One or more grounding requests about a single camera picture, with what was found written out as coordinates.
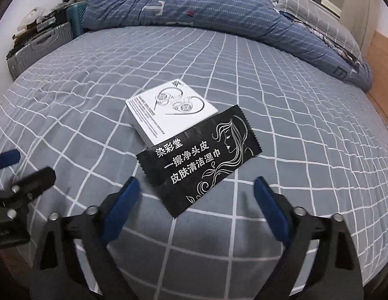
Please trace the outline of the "blue striped duvet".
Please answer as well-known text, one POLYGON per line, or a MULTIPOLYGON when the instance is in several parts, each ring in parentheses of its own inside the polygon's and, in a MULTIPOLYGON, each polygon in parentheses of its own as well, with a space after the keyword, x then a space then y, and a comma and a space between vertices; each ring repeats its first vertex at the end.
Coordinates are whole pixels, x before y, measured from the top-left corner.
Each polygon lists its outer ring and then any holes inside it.
POLYGON ((372 88, 372 70, 345 28, 307 24, 271 0, 88 0, 83 23, 93 31, 144 25, 221 31, 290 53, 364 92, 372 88))

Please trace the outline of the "grey checked pillow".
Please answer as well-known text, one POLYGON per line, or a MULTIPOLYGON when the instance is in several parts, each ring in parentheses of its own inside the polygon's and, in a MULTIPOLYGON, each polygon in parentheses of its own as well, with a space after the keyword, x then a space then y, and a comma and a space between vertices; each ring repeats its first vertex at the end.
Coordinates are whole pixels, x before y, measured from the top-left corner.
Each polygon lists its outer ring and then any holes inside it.
POLYGON ((292 16, 329 38, 351 57, 362 61, 360 47, 350 31, 337 18, 312 0, 278 0, 276 10, 292 16))

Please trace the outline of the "beige curtain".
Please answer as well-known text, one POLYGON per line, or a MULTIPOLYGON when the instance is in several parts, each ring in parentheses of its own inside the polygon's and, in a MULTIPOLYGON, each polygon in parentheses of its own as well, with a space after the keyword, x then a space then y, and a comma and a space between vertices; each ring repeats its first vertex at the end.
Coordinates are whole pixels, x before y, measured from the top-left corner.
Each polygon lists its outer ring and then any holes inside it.
POLYGON ((366 56, 377 28, 380 0, 345 0, 340 23, 346 27, 366 56))

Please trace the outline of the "wooden bed frame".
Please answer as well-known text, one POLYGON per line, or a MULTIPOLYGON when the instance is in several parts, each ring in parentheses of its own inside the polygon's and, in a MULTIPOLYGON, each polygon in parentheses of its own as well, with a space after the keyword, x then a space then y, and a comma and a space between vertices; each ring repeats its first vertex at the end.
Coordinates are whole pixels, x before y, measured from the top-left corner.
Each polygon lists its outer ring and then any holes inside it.
POLYGON ((388 38, 374 32, 366 59, 372 68, 372 88, 367 93, 388 127, 388 38))

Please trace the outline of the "white earphone box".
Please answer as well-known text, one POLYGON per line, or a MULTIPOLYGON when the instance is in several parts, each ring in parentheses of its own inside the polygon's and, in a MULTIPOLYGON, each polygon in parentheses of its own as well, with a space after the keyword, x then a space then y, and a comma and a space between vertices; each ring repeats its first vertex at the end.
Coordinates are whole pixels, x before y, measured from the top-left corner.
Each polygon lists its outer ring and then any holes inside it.
POLYGON ((134 129, 148 148, 218 113, 217 108, 178 78, 139 93, 125 103, 134 129))

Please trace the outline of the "grey checked bed sheet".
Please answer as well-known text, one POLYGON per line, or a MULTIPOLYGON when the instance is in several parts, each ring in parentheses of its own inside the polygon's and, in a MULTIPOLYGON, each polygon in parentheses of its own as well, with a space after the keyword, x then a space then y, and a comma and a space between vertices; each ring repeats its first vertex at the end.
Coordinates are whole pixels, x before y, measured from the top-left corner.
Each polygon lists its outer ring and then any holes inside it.
POLYGON ((362 278, 388 263, 388 130, 362 90, 239 36, 194 28, 89 32, 25 71, 0 97, 0 189, 43 167, 56 184, 30 205, 30 262, 54 211, 76 215, 135 176, 142 196, 110 253, 141 299, 252 299, 282 253, 252 184, 294 206, 342 213, 362 278), (181 79, 217 109, 238 105, 262 153, 173 218, 136 160, 128 98, 181 79))

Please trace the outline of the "black wet wipe sachet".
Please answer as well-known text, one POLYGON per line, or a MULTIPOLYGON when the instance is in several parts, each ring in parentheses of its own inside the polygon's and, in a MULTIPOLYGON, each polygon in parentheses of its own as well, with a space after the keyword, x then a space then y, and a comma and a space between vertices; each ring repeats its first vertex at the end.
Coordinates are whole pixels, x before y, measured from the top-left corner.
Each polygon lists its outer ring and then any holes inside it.
POLYGON ((262 152, 242 109, 231 106, 138 154, 148 181, 173 218, 262 152))

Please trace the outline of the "white cap on suitcase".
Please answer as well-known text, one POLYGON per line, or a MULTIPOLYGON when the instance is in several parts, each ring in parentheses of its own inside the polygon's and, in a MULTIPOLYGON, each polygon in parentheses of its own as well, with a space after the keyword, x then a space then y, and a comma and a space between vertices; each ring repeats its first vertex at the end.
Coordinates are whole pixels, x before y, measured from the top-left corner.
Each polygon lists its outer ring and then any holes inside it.
POLYGON ((26 30, 28 25, 32 24, 44 13, 45 13, 45 8, 42 8, 42 7, 33 8, 26 16, 24 16, 21 23, 19 23, 17 30, 18 31, 26 30))

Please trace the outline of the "teal suitcase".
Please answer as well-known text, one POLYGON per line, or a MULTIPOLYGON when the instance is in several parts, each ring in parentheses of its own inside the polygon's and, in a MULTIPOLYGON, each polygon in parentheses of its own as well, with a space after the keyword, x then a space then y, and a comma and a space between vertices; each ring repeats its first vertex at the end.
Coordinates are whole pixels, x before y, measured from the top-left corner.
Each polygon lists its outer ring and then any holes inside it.
POLYGON ((67 20, 70 23, 74 39, 84 34, 83 18, 86 7, 87 2, 83 1, 74 3, 66 9, 67 20))

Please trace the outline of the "grey hard suitcase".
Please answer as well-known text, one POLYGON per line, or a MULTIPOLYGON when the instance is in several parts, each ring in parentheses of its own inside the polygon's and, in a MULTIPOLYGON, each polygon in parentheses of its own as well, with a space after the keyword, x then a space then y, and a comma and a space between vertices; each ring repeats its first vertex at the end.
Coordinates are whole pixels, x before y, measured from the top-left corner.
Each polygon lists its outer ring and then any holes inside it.
POLYGON ((50 54, 57 48, 73 40, 73 32, 69 22, 54 27, 30 40, 7 56, 7 66, 13 80, 16 80, 35 62, 50 54))

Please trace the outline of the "clutter on suitcases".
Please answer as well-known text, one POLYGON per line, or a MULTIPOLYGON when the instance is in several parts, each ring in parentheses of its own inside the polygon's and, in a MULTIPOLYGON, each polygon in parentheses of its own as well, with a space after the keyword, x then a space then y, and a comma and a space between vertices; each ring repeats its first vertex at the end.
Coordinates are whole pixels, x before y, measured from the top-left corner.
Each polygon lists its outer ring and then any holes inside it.
POLYGON ((45 13, 32 24, 28 25, 26 30, 17 31, 17 33, 12 36, 14 46, 24 44, 47 29, 67 23, 66 9, 72 4, 84 1, 85 0, 62 0, 62 2, 57 4, 53 9, 49 11, 45 10, 45 13))

